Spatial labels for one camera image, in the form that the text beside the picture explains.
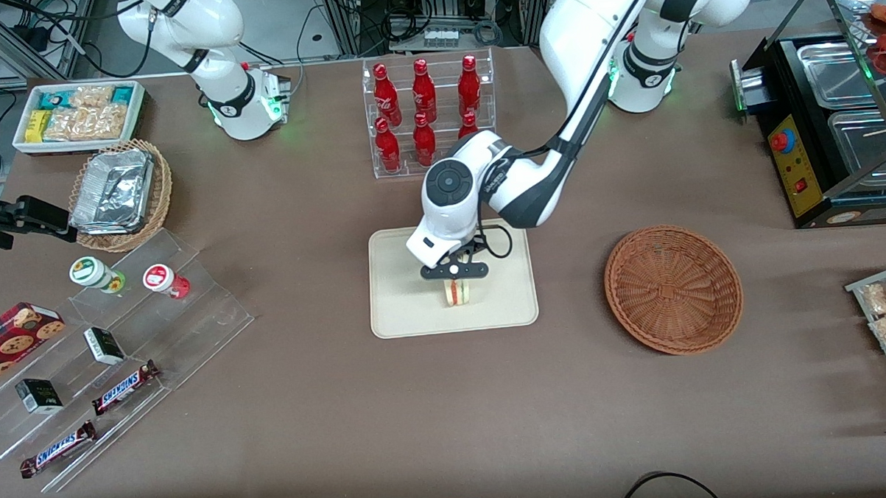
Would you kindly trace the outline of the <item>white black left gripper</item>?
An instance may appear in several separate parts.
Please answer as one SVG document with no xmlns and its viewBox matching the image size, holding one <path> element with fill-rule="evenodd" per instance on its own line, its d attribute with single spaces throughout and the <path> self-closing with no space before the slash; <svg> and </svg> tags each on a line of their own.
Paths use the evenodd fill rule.
<svg viewBox="0 0 886 498">
<path fill-rule="evenodd" d="M 409 236 L 405 247 L 422 265 L 421 278 L 428 282 L 442 281 L 447 297 L 449 280 L 468 279 L 468 291 L 471 293 L 478 278 L 489 275 L 487 263 L 476 258 L 486 247 L 479 234 L 470 235 L 467 239 L 440 238 L 430 232 L 428 223 L 422 220 Z"/>
</svg>

